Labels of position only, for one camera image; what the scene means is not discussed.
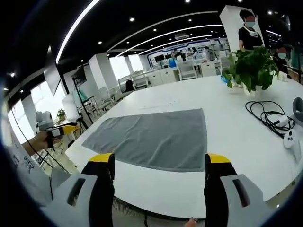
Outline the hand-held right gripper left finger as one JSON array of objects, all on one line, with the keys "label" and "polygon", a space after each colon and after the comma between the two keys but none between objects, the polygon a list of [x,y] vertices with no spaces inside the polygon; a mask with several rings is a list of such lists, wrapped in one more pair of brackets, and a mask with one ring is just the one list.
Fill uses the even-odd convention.
[{"label": "hand-held right gripper left finger", "polygon": [[111,227],[115,156],[92,157],[82,172],[71,175],[54,190],[45,215],[56,227]]}]

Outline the person's left hand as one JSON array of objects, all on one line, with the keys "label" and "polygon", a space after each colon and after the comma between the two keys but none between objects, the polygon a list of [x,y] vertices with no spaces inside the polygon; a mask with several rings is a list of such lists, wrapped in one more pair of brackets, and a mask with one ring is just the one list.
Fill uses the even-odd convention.
[{"label": "person's left hand", "polygon": [[39,132],[34,138],[31,139],[31,145],[33,146],[34,150],[36,150],[36,151],[48,149],[49,148],[49,146],[48,146],[49,138],[52,139],[53,144],[61,142],[60,139],[49,137],[49,135],[47,134],[46,131],[42,131],[42,132]]}]

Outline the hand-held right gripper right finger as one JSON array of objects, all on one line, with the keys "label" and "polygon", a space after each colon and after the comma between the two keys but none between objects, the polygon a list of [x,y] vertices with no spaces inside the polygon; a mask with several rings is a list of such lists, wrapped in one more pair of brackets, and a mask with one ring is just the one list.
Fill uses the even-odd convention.
[{"label": "hand-held right gripper right finger", "polygon": [[263,192],[221,155],[205,155],[205,226],[260,227],[271,209]]}]

